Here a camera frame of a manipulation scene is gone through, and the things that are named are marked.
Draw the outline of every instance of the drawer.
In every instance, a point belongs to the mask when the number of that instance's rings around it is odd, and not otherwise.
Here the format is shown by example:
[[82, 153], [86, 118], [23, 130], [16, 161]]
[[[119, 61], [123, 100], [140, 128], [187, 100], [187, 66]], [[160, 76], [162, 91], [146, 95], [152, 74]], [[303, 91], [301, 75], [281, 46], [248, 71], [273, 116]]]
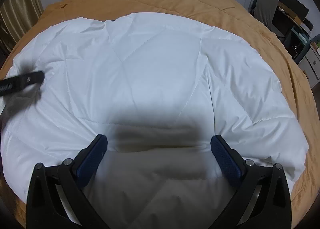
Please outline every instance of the drawer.
[[311, 67], [313, 68], [314, 72], [318, 79], [320, 79], [320, 60], [317, 55], [314, 53], [312, 49], [310, 49], [307, 54], [306, 58], [308, 59]]
[[318, 83], [318, 79], [317, 79], [315, 73], [313, 72], [312, 67], [309, 64], [309, 61], [306, 59], [306, 57], [304, 57], [300, 61], [298, 66], [304, 72], [304, 74], [307, 76], [310, 87], [313, 88]]

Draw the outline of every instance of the white quilt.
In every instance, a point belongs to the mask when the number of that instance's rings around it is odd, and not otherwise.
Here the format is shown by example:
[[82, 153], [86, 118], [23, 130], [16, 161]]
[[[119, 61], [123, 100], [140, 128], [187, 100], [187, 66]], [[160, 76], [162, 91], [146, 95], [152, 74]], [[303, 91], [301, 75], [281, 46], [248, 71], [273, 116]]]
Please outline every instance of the white quilt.
[[8, 77], [45, 72], [2, 99], [4, 176], [26, 201], [33, 167], [108, 151], [84, 192], [111, 228], [208, 228], [229, 202], [210, 151], [220, 134], [244, 159], [283, 165], [292, 190], [308, 144], [278, 78], [242, 38], [168, 14], [78, 18], [40, 33]]

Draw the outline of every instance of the bed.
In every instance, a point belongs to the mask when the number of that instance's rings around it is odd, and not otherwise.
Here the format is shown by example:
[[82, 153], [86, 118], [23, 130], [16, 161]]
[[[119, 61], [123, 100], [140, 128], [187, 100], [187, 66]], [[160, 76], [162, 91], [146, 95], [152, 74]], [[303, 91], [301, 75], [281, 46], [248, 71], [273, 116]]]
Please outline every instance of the bed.
[[[4, 78], [13, 58], [38, 33], [60, 22], [84, 17], [115, 20], [134, 12], [174, 14], [216, 26], [245, 39], [269, 64], [280, 80], [282, 94], [297, 117], [309, 144], [306, 169], [295, 183], [292, 199], [292, 227], [308, 212], [320, 187], [320, 123], [305, 75], [291, 59], [276, 35], [254, 19], [234, 0], [63, 0], [47, 7], [38, 23], [18, 42], [0, 71]], [[15, 196], [3, 176], [0, 195], [8, 209], [25, 227], [25, 204]]]

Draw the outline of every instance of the orange bedspread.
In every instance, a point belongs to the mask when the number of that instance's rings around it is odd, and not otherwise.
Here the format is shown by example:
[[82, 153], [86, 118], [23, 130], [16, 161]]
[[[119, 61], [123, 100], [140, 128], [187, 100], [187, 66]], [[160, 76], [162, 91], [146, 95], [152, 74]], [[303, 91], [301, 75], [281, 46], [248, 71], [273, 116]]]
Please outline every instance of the orange bedspread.
[[[79, 16], [105, 21], [132, 12], [163, 12], [188, 17], [232, 32], [255, 48], [278, 76], [282, 93], [309, 143], [306, 170], [296, 182], [292, 199], [292, 227], [303, 218], [320, 187], [320, 122], [305, 75], [275, 34], [235, 0], [63, 0], [47, 7], [38, 23], [19, 41], [0, 71], [4, 78], [17, 53], [48, 27]], [[17, 220], [25, 226], [25, 204], [0, 181], [0, 194]]]

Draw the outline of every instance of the curtain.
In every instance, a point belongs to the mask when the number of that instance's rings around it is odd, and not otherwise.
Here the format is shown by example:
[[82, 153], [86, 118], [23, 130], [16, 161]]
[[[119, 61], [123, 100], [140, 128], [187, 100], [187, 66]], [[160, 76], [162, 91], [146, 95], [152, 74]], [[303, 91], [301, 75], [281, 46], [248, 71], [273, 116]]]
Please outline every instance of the curtain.
[[0, 8], [0, 39], [11, 51], [43, 13], [40, 0], [5, 0]]

